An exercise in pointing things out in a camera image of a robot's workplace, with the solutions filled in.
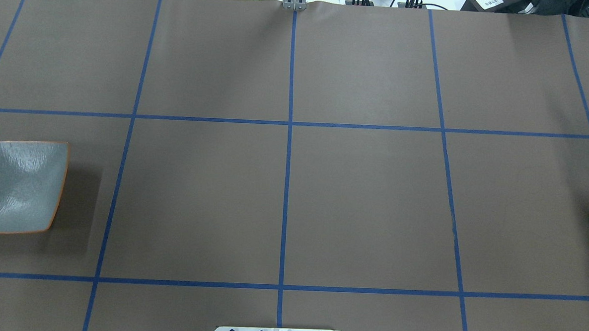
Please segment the square grey orange-rimmed plate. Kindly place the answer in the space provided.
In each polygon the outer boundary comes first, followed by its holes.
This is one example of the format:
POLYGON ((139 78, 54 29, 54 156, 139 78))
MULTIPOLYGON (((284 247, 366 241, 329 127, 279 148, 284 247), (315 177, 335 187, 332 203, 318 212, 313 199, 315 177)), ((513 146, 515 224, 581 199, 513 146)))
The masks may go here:
POLYGON ((62 198, 71 149, 62 141, 0 141, 0 234, 51 228, 62 198))

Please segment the brown paper table cover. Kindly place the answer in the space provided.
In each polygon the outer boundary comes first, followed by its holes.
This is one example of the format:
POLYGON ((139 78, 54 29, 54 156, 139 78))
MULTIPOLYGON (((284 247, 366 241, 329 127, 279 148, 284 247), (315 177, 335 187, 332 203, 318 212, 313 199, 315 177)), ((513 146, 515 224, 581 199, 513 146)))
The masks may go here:
POLYGON ((589 331, 589 18, 0 0, 0 331, 589 331))

